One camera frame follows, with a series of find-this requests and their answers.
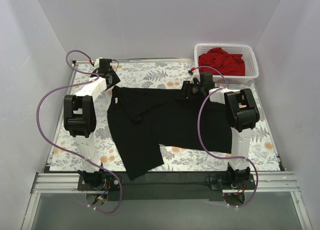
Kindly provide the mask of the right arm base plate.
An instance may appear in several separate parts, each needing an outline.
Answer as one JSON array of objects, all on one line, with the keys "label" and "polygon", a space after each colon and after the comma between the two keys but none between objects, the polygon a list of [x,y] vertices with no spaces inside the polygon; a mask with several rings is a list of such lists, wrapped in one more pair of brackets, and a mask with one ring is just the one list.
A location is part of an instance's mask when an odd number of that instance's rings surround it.
[{"label": "right arm base plate", "polygon": [[250,174],[249,179],[242,184],[234,183],[230,184],[227,183],[225,177],[223,175],[219,175],[218,173],[209,174],[205,177],[204,183],[211,189],[211,190],[253,190],[256,186],[256,182],[254,180],[254,176]]}]

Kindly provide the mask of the aluminium table frame rail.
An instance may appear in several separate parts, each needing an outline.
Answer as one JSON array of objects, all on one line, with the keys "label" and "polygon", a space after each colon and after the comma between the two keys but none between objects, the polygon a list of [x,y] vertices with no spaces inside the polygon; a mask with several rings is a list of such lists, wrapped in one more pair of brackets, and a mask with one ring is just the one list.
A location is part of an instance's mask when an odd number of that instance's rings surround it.
[{"label": "aluminium table frame rail", "polygon": [[28,230],[310,230],[294,173],[253,173],[253,190],[211,190],[205,177],[225,171],[151,171],[121,191],[78,191],[77,172],[40,173],[23,229]]}]

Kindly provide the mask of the white plastic basket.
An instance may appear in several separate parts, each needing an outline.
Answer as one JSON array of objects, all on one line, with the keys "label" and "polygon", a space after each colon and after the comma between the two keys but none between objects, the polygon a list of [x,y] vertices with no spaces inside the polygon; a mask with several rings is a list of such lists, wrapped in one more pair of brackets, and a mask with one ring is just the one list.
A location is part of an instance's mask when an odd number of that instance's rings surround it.
[{"label": "white plastic basket", "polygon": [[199,56],[209,50],[221,47],[228,54],[241,54],[245,66],[245,75],[224,75],[229,84],[245,84],[259,76],[259,67],[253,49],[249,45],[229,43],[199,43],[194,47],[194,66],[199,66]]}]

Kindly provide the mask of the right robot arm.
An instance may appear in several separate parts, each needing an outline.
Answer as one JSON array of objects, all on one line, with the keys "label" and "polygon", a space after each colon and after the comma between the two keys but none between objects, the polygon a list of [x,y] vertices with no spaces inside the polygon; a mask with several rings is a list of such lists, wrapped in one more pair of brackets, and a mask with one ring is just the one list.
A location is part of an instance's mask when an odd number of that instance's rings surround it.
[{"label": "right robot arm", "polygon": [[[225,179],[221,180],[232,189],[237,189],[250,179],[251,161],[249,160],[250,137],[256,123],[260,120],[260,113],[248,88],[231,90],[227,87],[215,87],[211,72],[199,73],[195,68],[188,71],[189,81],[184,81],[182,91],[184,99],[204,96],[197,116],[197,135],[202,148],[212,157],[227,160]],[[229,157],[219,157],[210,153],[201,136],[202,111],[207,101],[225,106],[226,120],[231,128],[231,154]]]}]

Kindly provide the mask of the red t-shirt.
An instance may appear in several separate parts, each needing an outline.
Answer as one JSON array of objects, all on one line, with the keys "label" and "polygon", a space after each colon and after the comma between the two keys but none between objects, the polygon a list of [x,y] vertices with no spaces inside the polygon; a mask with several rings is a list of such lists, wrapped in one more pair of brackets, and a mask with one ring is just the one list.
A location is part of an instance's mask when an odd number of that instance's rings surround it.
[{"label": "red t-shirt", "polygon": [[199,72],[211,72],[219,75],[212,68],[226,76],[245,76],[245,62],[242,54],[229,54],[221,47],[210,49],[207,53],[198,57],[198,65],[202,66]]}]

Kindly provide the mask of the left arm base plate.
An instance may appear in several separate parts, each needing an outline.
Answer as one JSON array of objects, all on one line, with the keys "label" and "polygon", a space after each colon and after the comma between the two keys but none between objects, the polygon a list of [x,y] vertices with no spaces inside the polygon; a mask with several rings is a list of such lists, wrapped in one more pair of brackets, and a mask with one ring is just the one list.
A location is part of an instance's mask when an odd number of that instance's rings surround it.
[{"label": "left arm base plate", "polygon": [[78,180],[78,191],[119,191],[119,183],[122,180],[117,180],[113,175],[104,175],[93,173],[86,176],[80,176]]}]

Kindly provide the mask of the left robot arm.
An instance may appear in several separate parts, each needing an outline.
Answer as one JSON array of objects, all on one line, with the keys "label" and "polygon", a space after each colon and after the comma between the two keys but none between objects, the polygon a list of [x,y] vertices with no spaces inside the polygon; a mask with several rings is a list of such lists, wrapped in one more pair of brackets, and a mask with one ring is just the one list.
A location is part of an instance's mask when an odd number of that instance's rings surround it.
[{"label": "left robot arm", "polygon": [[94,71],[90,83],[63,100],[63,125],[84,157],[83,169],[78,170],[79,190],[119,190],[120,180],[100,169],[102,163],[96,153],[95,134],[97,118],[95,100],[107,89],[120,82],[112,67],[112,59],[98,58],[93,63]]}]

